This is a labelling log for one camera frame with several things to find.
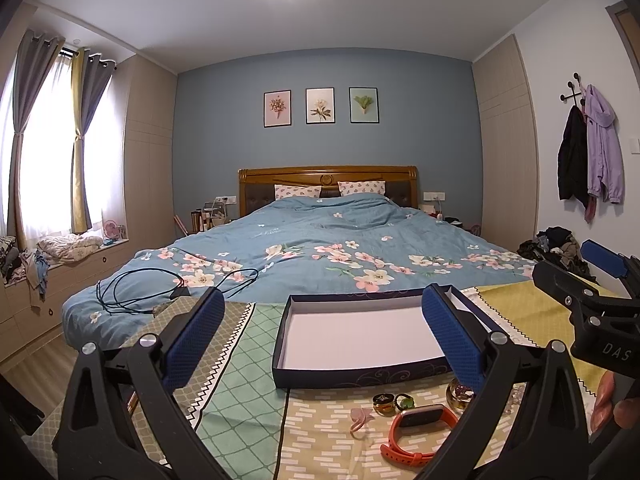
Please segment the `wooden floor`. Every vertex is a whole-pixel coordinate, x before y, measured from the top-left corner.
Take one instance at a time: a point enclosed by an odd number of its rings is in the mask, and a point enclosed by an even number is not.
[[[7,371],[4,378],[47,416],[64,399],[77,357],[78,352],[59,335]]]

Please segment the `human hand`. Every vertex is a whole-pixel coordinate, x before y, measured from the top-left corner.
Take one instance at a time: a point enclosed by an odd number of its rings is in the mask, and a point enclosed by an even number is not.
[[[621,400],[613,406],[611,396],[616,386],[613,372],[606,371],[598,385],[596,404],[591,415],[591,431],[597,431],[613,415],[616,424],[623,430],[630,430],[640,419],[640,397]]]

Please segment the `wooden headboard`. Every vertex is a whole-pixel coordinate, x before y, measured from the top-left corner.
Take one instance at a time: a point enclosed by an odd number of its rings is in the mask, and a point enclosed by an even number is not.
[[[418,207],[415,166],[309,166],[240,170],[240,216],[272,202],[273,185],[322,186],[321,196],[340,196],[338,182],[386,181],[386,196],[398,205]]]

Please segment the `framed picture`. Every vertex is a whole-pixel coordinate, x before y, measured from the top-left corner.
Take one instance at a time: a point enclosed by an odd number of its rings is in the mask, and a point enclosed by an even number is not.
[[[264,93],[264,127],[291,126],[291,90]]]
[[[352,123],[379,123],[378,89],[349,88]]]
[[[334,89],[306,89],[306,124],[335,123]]]

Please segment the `patterned tablecloth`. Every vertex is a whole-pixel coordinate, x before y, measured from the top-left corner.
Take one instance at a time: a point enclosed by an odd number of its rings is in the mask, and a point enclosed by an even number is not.
[[[531,282],[470,288],[464,293],[491,316],[519,344],[545,346],[559,338],[570,346],[573,330],[567,311]],[[193,298],[180,298],[142,333],[160,332]],[[201,359],[188,386],[175,399],[192,427],[231,478],[241,480],[373,480],[413,479],[417,470],[386,462],[380,444],[386,443],[391,418],[374,413],[354,437],[349,433],[351,408],[371,407],[373,395],[408,393],[418,405],[446,402],[444,391],[452,375],[444,374],[397,384],[338,390],[278,390],[271,377],[271,356],[284,307],[272,304],[227,303],[225,318]],[[583,386],[588,416],[593,409],[599,368],[574,361]],[[500,453],[517,411],[518,390],[479,463]],[[50,441],[60,423],[62,407],[28,440],[28,446],[55,474],[56,458]],[[140,407],[134,426],[149,457],[166,463],[150,433]],[[446,439],[446,425],[404,430],[405,450],[436,450]]]

